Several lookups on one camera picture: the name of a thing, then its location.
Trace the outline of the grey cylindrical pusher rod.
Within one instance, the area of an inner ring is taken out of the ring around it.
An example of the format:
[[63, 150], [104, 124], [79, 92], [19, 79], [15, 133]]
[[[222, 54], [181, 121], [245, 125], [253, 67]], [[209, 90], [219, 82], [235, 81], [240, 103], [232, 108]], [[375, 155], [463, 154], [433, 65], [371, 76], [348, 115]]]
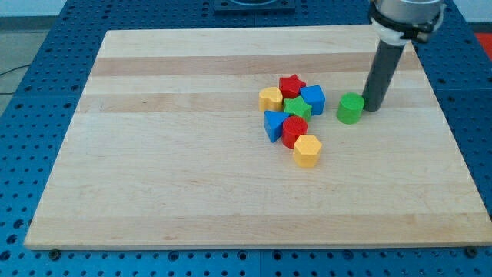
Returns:
[[362, 93], [365, 111], [376, 112], [382, 106], [403, 50], [403, 45], [390, 45], [383, 40], [378, 42]]

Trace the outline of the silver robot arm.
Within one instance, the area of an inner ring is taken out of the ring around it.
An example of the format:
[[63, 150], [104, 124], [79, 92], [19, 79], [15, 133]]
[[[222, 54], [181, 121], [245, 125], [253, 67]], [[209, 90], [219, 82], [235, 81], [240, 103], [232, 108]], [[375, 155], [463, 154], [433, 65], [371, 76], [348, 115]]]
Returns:
[[364, 86], [364, 109], [380, 109], [405, 45], [426, 43], [441, 27], [443, 0], [371, 0], [368, 18], [379, 37], [377, 51]]

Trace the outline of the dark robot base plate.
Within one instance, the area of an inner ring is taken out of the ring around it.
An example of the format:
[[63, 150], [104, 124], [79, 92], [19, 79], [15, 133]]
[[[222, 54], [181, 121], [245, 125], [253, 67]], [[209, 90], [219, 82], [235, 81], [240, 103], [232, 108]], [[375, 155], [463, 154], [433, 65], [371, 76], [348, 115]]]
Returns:
[[216, 12], [294, 11], [295, 0], [213, 0]]

